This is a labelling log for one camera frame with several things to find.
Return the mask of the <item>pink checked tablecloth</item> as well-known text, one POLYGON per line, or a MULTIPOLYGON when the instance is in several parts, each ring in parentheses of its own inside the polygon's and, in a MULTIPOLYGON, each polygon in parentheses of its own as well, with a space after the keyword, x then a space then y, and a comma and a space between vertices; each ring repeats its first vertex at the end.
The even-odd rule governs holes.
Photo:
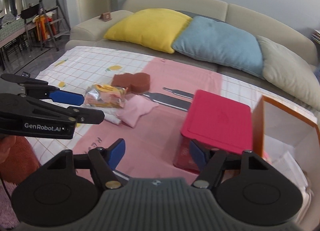
POLYGON ((117 171, 136 178, 182 177, 199 169, 189 141, 240 153, 253 149, 298 186, 304 229, 319 224, 319 130, 310 109, 255 85, 156 56, 79 46, 38 79, 82 94, 100 124, 81 123, 73 138, 31 137, 41 164, 64 149, 84 154, 124 139, 117 171))

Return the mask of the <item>orange white cardboard box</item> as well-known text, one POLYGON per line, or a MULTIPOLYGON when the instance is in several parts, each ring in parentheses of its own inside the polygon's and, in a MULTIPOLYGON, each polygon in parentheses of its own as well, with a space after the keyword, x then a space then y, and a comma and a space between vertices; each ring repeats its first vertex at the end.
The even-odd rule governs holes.
POLYGON ((252 113, 253 150, 266 157, 304 195, 309 213, 319 213, 319 130, 305 114, 262 96, 252 113))

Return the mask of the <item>red fuzzy stool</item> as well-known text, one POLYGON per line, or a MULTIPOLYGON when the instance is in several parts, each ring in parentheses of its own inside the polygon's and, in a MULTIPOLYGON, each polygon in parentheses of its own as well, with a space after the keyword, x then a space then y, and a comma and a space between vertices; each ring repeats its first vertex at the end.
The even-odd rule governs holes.
POLYGON ((4 181, 20 184, 40 167, 29 141, 22 136, 1 139, 1 177, 4 181))

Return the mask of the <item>small brown frame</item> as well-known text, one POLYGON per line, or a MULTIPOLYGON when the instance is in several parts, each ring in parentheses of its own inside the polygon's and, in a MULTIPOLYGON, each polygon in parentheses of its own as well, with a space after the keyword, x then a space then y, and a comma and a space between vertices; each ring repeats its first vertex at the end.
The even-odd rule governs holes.
POLYGON ((100 15, 100 19, 104 22, 107 22, 107 21, 110 21, 112 18, 111 18, 111 13, 110 12, 105 12, 105 13, 102 13, 100 15))

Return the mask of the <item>yellow pillow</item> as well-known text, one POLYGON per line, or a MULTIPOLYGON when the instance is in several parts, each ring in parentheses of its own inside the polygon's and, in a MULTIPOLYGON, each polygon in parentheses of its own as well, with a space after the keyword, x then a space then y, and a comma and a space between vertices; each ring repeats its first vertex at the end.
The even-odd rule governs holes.
POLYGON ((104 34, 104 39, 173 54, 172 44, 192 20, 190 16, 171 9, 144 9, 113 25, 104 34))

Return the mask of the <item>red lidded storage box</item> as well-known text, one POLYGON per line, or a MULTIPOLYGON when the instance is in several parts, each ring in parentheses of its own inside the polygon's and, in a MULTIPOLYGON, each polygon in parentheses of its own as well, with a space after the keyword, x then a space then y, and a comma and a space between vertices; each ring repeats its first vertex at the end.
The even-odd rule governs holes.
POLYGON ((181 143, 173 159, 179 169, 198 173, 189 142, 197 140, 207 149, 222 149, 240 155, 253 149, 251 108, 243 103, 197 90, 181 128, 181 143))

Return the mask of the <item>white fluffy cloth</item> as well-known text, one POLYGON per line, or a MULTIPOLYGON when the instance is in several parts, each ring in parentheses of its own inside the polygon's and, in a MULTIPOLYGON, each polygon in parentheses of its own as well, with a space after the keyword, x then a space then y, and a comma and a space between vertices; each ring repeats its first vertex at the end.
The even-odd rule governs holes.
POLYGON ((101 108, 104 112, 104 119, 110 123, 119 125, 121 124, 121 119, 117 117, 117 108, 101 108))

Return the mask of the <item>pink cloth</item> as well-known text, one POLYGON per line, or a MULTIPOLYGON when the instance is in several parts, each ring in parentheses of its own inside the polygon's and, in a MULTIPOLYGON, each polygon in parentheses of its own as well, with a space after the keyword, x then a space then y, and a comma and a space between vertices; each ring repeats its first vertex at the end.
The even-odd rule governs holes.
POLYGON ((126 96, 125 105, 117 111, 117 117, 131 128, 135 128, 140 117, 150 113, 158 107, 157 102, 150 101, 140 95, 129 94, 126 96))

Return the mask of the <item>yellow foil snack packet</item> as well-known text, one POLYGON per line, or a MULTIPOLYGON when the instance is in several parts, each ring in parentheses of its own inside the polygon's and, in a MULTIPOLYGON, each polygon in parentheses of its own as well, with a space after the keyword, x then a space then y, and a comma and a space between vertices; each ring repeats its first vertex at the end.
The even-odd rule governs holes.
POLYGON ((127 88, 94 84, 87 88, 84 105, 101 108, 123 108, 127 88))

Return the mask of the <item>beige fabric sofa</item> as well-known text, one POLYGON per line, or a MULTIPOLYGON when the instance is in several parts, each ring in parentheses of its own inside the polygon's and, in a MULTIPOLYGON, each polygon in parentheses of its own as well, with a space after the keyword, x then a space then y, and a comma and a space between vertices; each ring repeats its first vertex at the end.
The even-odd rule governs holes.
POLYGON ((132 43, 109 41, 103 38, 107 30, 120 20, 137 11, 149 8, 172 9, 189 16, 204 16, 220 20, 287 47, 303 58, 312 68, 319 63, 319 52, 316 45, 303 34, 272 17, 220 0, 126 0, 120 10, 112 12, 110 21, 104 22, 94 17, 74 26, 65 49, 70 50, 76 46, 96 46, 191 61, 190 58, 179 53, 161 53, 132 43))

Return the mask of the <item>black step ladder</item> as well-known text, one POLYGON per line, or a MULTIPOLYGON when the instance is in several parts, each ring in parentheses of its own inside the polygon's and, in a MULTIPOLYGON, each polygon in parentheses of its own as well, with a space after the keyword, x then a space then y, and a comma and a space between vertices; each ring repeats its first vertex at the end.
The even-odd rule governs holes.
POLYGON ((69 36, 71 26, 66 19, 65 12, 59 0, 54 0, 54 6, 46 8, 44 0, 39 0, 39 19, 43 22, 44 37, 41 37, 41 46, 51 42, 58 52, 60 49, 57 42, 61 37, 69 36))

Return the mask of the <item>beige grey pillow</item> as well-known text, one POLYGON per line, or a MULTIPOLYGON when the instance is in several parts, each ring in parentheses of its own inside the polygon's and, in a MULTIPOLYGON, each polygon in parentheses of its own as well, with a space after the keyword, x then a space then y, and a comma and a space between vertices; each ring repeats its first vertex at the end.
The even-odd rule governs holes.
POLYGON ((257 36, 263 54, 263 77, 284 92, 319 110, 319 81, 299 55, 266 37, 257 36))

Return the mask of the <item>brown sponge block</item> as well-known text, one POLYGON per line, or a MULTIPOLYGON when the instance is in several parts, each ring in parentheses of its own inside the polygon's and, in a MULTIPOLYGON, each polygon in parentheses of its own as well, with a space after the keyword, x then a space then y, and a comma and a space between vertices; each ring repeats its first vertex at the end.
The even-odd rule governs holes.
POLYGON ((117 74, 113 77, 111 85, 125 88, 128 93, 142 94, 150 89, 150 75, 144 72, 117 74))

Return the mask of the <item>blue pillow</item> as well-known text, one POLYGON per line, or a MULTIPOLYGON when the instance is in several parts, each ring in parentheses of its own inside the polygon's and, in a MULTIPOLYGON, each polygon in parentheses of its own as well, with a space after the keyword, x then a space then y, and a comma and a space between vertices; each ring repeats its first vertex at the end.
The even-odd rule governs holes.
POLYGON ((190 58, 263 77, 263 54, 252 34, 202 16, 195 16, 172 48, 190 58))

